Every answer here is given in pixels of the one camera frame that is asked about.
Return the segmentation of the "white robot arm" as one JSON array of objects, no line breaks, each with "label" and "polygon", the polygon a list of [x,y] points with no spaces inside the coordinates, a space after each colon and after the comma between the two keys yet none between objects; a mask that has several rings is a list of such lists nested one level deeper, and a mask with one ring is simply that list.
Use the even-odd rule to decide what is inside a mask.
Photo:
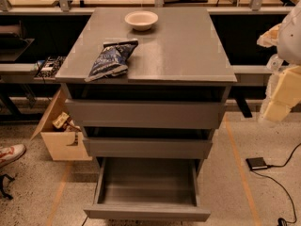
[{"label": "white robot arm", "polygon": [[260,110],[260,122],[274,125],[301,102],[301,1],[280,24],[260,35],[257,44],[277,48],[266,64],[272,75]]}]

